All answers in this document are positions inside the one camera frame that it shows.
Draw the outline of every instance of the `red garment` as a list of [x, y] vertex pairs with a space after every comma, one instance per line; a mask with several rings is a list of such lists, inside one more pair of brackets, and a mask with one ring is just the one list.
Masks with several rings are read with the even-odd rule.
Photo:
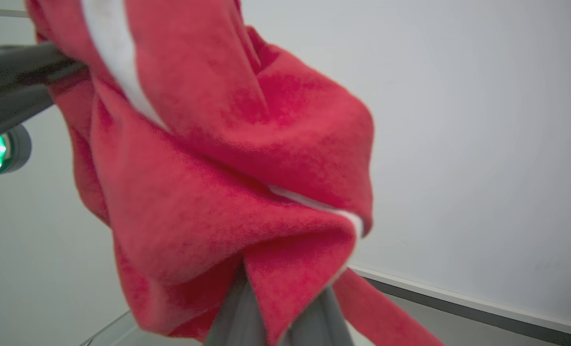
[[339, 276], [372, 223], [360, 101], [266, 44], [232, 0], [27, 7], [41, 38], [89, 66], [51, 92], [141, 328], [204, 339], [243, 262], [271, 346], [334, 280], [374, 344], [441, 344], [352, 271]]

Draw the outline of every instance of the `crumpled red cloth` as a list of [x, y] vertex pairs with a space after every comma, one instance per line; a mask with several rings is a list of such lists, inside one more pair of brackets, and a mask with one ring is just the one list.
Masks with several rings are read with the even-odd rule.
[[271, 346], [332, 283], [373, 344], [441, 344], [345, 269], [372, 224], [373, 140], [347, 90], [264, 42], [237, 1], [26, 5], [88, 65], [50, 91], [141, 328], [204, 339], [244, 265]]

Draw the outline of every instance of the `floor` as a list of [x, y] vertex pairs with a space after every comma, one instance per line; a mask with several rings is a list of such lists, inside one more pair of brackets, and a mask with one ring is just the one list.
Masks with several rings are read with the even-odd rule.
[[[389, 296], [435, 334], [446, 346], [552, 346], [548, 342], [505, 331], [464, 317]], [[167, 339], [136, 328], [109, 346], [200, 346], [190, 339]]]

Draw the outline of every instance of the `white piping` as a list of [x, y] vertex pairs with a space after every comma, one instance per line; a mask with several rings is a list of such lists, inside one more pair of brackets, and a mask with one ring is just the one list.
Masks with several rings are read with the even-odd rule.
[[81, 2], [95, 48], [127, 99], [145, 118], [169, 131], [140, 86], [136, 68], [136, 46], [127, 21], [125, 0]]

